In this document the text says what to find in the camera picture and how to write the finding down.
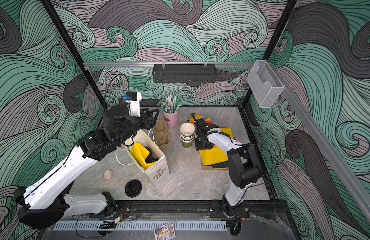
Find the white paper bag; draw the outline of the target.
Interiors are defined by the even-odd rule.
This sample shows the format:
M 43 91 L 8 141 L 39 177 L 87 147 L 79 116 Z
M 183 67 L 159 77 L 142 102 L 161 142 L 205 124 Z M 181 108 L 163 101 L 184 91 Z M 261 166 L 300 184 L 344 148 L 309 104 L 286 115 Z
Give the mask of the white paper bag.
M 125 163 L 121 160 L 117 160 L 117 162 L 125 167 L 137 166 L 154 187 L 170 176 L 166 156 L 143 130 L 139 130 L 118 150 L 125 151 L 132 162 Z

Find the yellow paper napkin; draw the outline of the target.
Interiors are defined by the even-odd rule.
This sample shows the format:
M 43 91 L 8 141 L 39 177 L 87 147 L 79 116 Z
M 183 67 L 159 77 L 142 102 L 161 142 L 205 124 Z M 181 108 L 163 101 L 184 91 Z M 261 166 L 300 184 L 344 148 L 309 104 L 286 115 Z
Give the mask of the yellow paper napkin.
M 153 166 L 158 160 L 150 148 L 144 147 L 140 143 L 135 143 L 131 153 L 139 165 L 145 170 Z

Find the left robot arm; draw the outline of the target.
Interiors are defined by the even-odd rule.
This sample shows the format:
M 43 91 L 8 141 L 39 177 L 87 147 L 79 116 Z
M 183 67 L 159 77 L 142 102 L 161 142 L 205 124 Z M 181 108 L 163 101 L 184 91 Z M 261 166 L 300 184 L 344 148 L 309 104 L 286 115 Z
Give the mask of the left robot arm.
M 124 105 L 104 111 L 102 127 L 78 140 L 68 156 L 36 183 L 14 191 L 15 202 L 20 206 L 19 222 L 45 229 L 75 215 L 111 217 L 117 210 L 117 203 L 109 192 L 73 196 L 64 190 L 85 170 L 125 145 L 139 130 L 153 128 L 159 112 L 158 109 L 138 109 L 133 113 Z

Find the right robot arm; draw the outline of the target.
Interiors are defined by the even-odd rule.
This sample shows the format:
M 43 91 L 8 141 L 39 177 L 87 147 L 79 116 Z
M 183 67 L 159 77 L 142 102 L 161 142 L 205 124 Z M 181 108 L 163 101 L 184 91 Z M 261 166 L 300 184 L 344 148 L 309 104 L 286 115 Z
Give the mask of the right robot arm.
M 253 187 L 262 177 L 255 155 L 253 144 L 242 144 L 230 135 L 224 133 L 216 124 L 207 124 L 204 118 L 196 118 L 192 113 L 195 124 L 195 146 L 198 151 L 220 149 L 227 156 L 227 164 L 231 185 L 223 196 L 222 209 L 226 214 L 231 213 L 244 201 L 247 189 Z

